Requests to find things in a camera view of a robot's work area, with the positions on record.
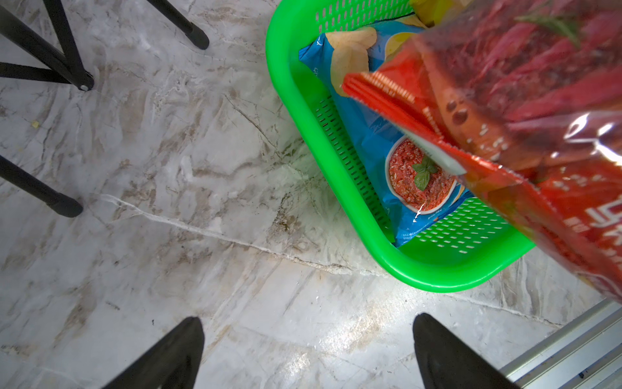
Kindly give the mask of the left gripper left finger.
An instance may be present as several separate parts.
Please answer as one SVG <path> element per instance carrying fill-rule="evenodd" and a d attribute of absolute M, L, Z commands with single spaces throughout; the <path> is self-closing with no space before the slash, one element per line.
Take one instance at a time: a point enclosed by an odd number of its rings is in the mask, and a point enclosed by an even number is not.
<path fill-rule="evenodd" d="M 201 320 L 187 317 L 106 387 L 192 388 L 204 343 Z"/>

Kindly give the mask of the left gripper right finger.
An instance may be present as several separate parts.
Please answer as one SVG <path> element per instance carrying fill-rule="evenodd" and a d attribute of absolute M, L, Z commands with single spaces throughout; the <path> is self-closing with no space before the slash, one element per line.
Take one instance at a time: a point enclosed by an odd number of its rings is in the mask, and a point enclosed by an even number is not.
<path fill-rule="evenodd" d="M 421 313 L 415 317 L 412 333 L 424 387 L 518 387 L 430 314 Z"/>

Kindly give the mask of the green plastic basket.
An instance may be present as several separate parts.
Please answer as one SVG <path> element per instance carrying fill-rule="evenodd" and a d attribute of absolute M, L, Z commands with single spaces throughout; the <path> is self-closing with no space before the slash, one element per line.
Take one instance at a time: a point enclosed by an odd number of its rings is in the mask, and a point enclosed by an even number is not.
<path fill-rule="evenodd" d="M 267 29 L 272 84 L 374 260 L 411 287 L 435 293 L 475 288 L 533 248 L 479 199 L 396 247 L 385 211 L 348 139 L 328 90 L 299 51 L 324 32 L 406 16 L 405 1 L 283 1 Z"/>

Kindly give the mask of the blue Lay's chips bag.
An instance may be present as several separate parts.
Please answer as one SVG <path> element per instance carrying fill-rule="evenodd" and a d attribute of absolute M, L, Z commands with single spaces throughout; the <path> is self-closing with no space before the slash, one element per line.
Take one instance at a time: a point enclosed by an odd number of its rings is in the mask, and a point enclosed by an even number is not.
<path fill-rule="evenodd" d="M 349 97 L 342 84 L 349 73 L 376 71 L 424 28 L 415 14 L 409 14 L 355 31 L 323 33 L 299 52 L 299 60 L 333 99 L 389 219 L 395 246 L 450 215 L 472 194 L 396 126 Z"/>

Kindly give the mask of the red Lay's chips bag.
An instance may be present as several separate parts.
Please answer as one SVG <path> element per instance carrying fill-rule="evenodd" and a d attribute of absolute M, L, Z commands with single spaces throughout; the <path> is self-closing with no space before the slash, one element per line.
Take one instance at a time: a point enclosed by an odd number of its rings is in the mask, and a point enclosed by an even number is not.
<path fill-rule="evenodd" d="M 620 301 L 620 2 L 475 1 L 343 90 Z"/>

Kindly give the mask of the yellow Lay's chips bag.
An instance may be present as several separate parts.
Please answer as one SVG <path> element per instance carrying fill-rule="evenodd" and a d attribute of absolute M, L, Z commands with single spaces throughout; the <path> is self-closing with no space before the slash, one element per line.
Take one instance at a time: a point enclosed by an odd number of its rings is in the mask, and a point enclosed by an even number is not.
<path fill-rule="evenodd" d="M 409 5 L 428 28 L 454 19 L 469 7 L 472 0 L 410 0 Z"/>

